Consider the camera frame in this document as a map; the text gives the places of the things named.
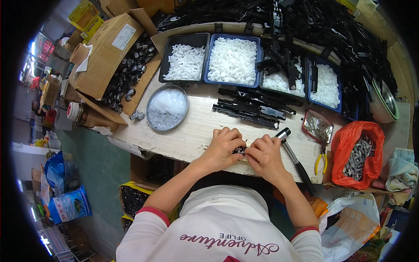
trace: white shirt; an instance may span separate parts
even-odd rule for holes
[[[192,192],[170,226],[161,211],[144,207],[116,249],[117,262],[324,261],[316,227],[291,242],[271,223],[253,189],[219,185]]]

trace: yellow pliers handle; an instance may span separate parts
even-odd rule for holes
[[[317,167],[318,167],[318,163],[320,162],[321,157],[323,156],[324,158],[324,167],[323,167],[323,175],[326,173],[327,170],[327,156],[326,154],[320,154],[316,160],[316,164],[314,165],[314,174],[317,176]]]

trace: clear plastic pieces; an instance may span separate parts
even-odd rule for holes
[[[310,99],[336,109],[340,104],[338,76],[329,65],[317,64],[317,92],[310,92]]]
[[[185,94],[175,88],[168,88],[155,94],[147,108],[147,121],[158,130],[175,127],[186,114]]]
[[[300,77],[303,72],[303,68],[301,67],[301,63],[298,62],[294,64],[297,70],[300,72]],[[283,72],[274,73],[271,75],[264,74],[262,86],[263,88],[280,91],[288,94],[292,94],[294,96],[305,97],[304,92],[304,84],[302,79],[295,80],[296,88],[295,90],[290,90],[290,86],[288,84],[288,78],[284,75]]]
[[[172,55],[169,56],[170,68],[164,80],[201,80],[202,66],[204,65],[205,48],[191,47],[184,44],[172,46]]]
[[[208,80],[253,86],[256,58],[256,42],[219,37],[209,58]]]

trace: wooden workbench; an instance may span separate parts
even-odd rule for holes
[[[158,81],[159,72],[160,69],[155,73],[141,98],[137,108],[140,112],[145,112],[145,107],[152,93],[164,85]],[[262,137],[264,134],[274,136],[278,131],[288,127],[291,129],[291,135],[287,138],[288,144],[305,167],[311,181],[314,184],[322,182],[323,161],[321,161],[318,167],[319,174],[317,176],[314,174],[314,165],[320,153],[321,145],[302,130],[302,118],[305,115],[306,107],[293,107],[297,114],[287,114],[287,119],[281,121],[278,130],[270,130],[250,121],[230,117],[221,112],[214,112],[212,105],[217,103],[218,98],[232,100],[230,97],[218,94],[220,85],[203,83],[183,87],[188,94],[189,108],[185,120],[178,127],[169,131],[159,132],[152,129],[146,119],[131,121],[127,115],[121,114],[129,125],[120,125],[110,140],[179,161],[191,162],[202,155],[204,148],[211,142],[212,131],[216,128],[236,127],[242,133],[243,139],[247,139],[247,144],[250,145],[256,138]],[[320,113],[332,114],[330,117],[337,115],[321,107],[317,109],[316,111]],[[335,121],[333,122],[335,125],[333,133],[335,133],[342,127],[342,123],[338,125]],[[294,163],[283,147],[281,147],[281,156],[285,168],[292,173],[294,180],[301,182]],[[256,175],[247,161],[239,161],[225,170],[238,174]]]

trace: floor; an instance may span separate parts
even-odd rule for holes
[[[56,133],[63,152],[72,153],[78,165],[78,177],[93,213],[91,217],[77,219],[77,224],[98,253],[107,261],[116,259],[115,249],[124,236],[118,187],[129,181],[130,153],[85,128]],[[274,204],[271,221],[288,239],[294,234],[285,207],[279,201]]]

